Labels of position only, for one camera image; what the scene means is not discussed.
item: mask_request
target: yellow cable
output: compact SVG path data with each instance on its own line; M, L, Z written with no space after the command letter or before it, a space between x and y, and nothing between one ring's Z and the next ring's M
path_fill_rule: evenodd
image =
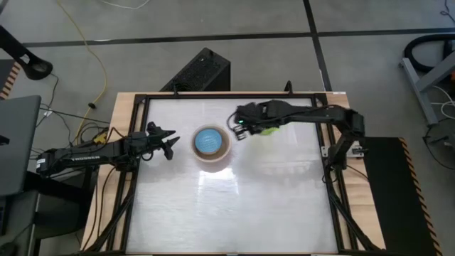
M71 15L65 10L65 8L63 7L62 3L60 0L57 0L57 4L59 5L59 7L62 9L62 11L66 14L66 16L70 19L70 21L73 23L74 27L76 27L77 29L77 32L79 32L79 35L80 37L82 37L82 39L84 40L84 44L85 44L85 47L87 49L87 51L93 55L93 57L95 57L98 62L100 63L101 65L101 69L102 69L102 72L104 73L105 75L105 86L102 88L102 91L100 92L100 94L98 95L98 97L92 102L93 104L95 104L100 98L101 96L105 93L105 90L107 88L107 73L106 73L106 68L105 66L102 64L102 61L100 60L100 58L98 58L98 56L92 51L92 49L90 49L89 45L87 44L87 40L85 39L84 37L84 34L82 33L82 31L80 30L79 26L76 24L76 22L73 20L73 18L71 17ZM90 113L90 110L91 108L89 107L88 110L86 111L86 113L84 114L84 118L86 118L88 116L88 114ZM77 128L77 132L76 132L76 137L75 137L75 143L77 145L77 138L79 137L80 135L80 130L82 129L82 126L84 124L84 121L85 119L83 119L81 122L80 122L80 125L79 125L79 128Z

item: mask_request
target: green object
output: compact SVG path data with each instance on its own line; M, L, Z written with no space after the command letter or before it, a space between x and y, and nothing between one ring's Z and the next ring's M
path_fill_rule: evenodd
M270 135L272 132L278 131L278 128L272 127L269 129L265 129L264 131L261 132L261 135L267 136Z

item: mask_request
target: wooden table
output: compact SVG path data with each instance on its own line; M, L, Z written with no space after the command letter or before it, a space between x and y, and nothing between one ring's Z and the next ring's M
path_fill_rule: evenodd
M181 92L181 94L216 94L220 92ZM223 94L279 94L279 93L288 93L288 92L222 92ZM340 105L342 107L349 107L348 98L345 92L295 92L295 93L326 93L328 104L330 105ZM129 123L132 117L132 110L134 105L134 97L136 94L148 94L148 95L171 95L172 92L121 92L117 95L117 100L115 102L114 111L112 113L110 127L115 127L119 130L122 134L127 134L129 130ZM141 122L143 112L143 106L139 108L138 117L136 119L135 130L139 131L139 126ZM323 134L324 139L326 140L326 144L328 144L328 133L326 125L322 125L323 127ZM335 131L335 138L338 139L340 136L339 131L334 127ZM113 133L111 136L111 141L119 139L119 135ZM348 159L348 165L352 166L353 168L361 171L362 173L366 174L365 165L363 160L358 159ZM102 186L105 183L107 174L111 170L111 166L101 166L100 172L98 176L97 182L97 189L95 193L98 196L98 211L97 215L95 216L95 195L92 199L92 205L90 206L90 212L87 219L87 224L85 226L84 238L82 240L82 247L84 247L87 239L90 236L90 232L92 231L92 227L95 224L95 229L93 231L92 237L88 240L87 247L89 247L95 240L96 234L98 232L98 225L100 219L100 211L99 209L102 207L102 216L101 216L101 225L100 225L100 232L102 232L106 226L106 224L110 221L112 217L112 211L114 207L115 196L117 194L117 185L119 182L119 175L120 172L115 171L109 177L107 181L107 185L104 191L104 201L103 205L101 206L101 195L102 195ZM370 190L370 185L368 181L366 181L365 177L357 174L355 171L351 170L350 168L343 171L343 177L346 185L346 192L348 194L348 200L350 205L350 211L363 230L363 232L371 239L371 241L376 244L378 247L385 248L384 240L382 237L382 232L379 225L378 215L376 213L375 204L373 201L373 195ZM127 177L127 182L124 188L124 194L128 191L129 182L128 180L130 177ZM341 231L344 241L344 247L346 249L350 248L349 237L348 237L348 229L346 223L344 222L343 217L341 215L338 216L340 223L341 223ZM118 250L120 248L120 238L122 236L124 220L123 218L119 221L117 229L116 229L116 238L114 241L114 250Z

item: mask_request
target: black metal frame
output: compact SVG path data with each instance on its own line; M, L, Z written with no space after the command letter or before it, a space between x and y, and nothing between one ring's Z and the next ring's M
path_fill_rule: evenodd
M139 111L139 106L140 104L144 104L144 111L141 115L141 126L140 130L145 131L146 129L146 120L147 120L147 115L149 113L149 105L151 100L169 100L169 99L237 99L237 98L249 98L249 99L266 99L266 98L274 98L274 99L286 99L286 98L300 98L300 99L310 99L311 104L313 106L317 105L317 101L321 102L323 105L327 105L327 96L325 93L308 93L308 94L294 94L292 90L289 91L289 93L277 93L277 94L260 94L260 93L252 93L252 94L237 94L237 93L229 93L229 94L204 94L204 93L192 93L192 94L169 94L169 95L136 95L134 98L134 106L132 110L132 117L130 119L130 125L129 125L129 132L133 132L135 128L135 124L137 122L138 118L138 111ZM324 137L322 133L322 128L321 124L315 124L316 125L316 132L318 135L318 142L320 146L324 146ZM331 125L327 125L328 127L328 138L330 141L330 144L335 144L335 135L333 133L333 128ZM132 188L136 188L137 184L137 176L138 172L137 170L133 172L132 174L132 179L130 186ZM350 214L350 208L349 208L349 202L348 202L348 195L346 193L346 186L344 184L343 180L343 174L341 170L336 170L336 177L338 179L338 188L340 191L340 196L342 200L343 206L346 208L348 213ZM115 205L114 205L114 211L118 209L122 202L122 195L124 191L124 185L126 181L126 174L121 174L119 178L119 185L117 187L117 195L115 199ZM327 192L329 193L330 186L332 186L332 180L330 176L326 176L326 187L327 187ZM122 233L122 242L120 245L120 250L121 251L126 251L127 248L127 241L128 241L128 234L129 234L129 226L131 224L131 216L132 216L132 208L133 208L133 203L128 207L126 215L125 215L125 222L124 222L124 229ZM336 210L336 207L330 203L330 209L331 209L331 215L332 215L332 221L333 221L333 228L334 228L334 233L335 233L335 239L336 239L336 245L337 249L339 252L344 251L345 247L343 244L343 236L341 233L341 225L340 225L340 220L338 218L338 211ZM351 247L354 250L357 250L357 240L354 236L353 231L348 227L348 234L349 234L349 240ZM113 243L114 243L114 236L115 236L115 230L112 232L110 235L109 239L107 240L107 248L106 250L113 250Z

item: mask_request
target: whiteboard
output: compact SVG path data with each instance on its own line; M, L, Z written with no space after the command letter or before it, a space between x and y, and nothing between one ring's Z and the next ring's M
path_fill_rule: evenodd
M181 138L173 160L155 151L140 163L127 253L336 252L315 124L242 141L229 132L230 155L215 165L191 151L197 128L226 127L238 105L268 100L150 101L147 122ZM309 99L285 101L311 106Z

